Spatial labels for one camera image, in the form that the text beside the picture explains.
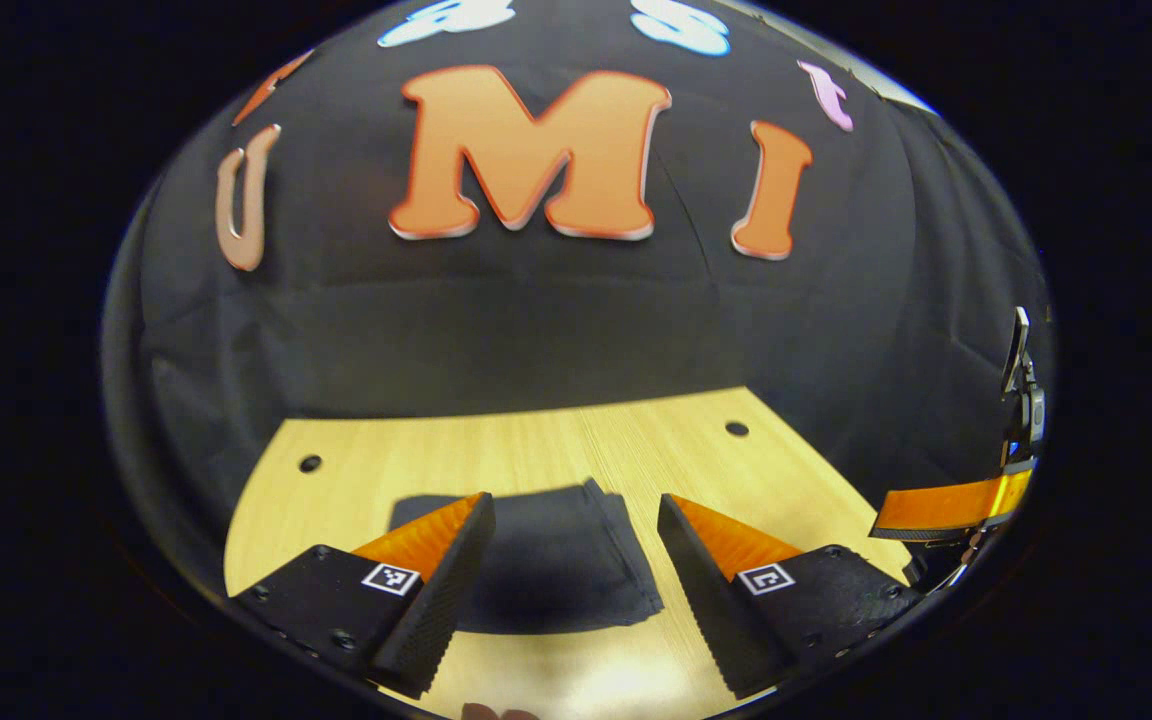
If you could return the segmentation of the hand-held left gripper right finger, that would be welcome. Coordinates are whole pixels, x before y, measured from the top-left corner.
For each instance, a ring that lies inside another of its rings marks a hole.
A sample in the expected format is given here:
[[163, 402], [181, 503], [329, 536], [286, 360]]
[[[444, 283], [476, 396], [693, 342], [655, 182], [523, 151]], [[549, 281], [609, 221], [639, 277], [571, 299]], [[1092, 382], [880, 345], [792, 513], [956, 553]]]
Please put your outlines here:
[[835, 670], [924, 598], [841, 544], [799, 550], [685, 497], [660, 497], [657, 529], [740, 700]]

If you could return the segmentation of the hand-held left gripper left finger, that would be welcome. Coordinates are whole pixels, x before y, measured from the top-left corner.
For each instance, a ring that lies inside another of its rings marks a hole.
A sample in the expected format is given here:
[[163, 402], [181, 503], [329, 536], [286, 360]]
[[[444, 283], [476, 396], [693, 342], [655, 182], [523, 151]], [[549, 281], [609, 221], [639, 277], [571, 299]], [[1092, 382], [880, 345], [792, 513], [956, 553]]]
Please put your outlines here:
[[233, 605], [347, 679], [416, 700], [433, 685], [495, 528], [492, 495], [462, 497], [353, 551], [311, 544]]

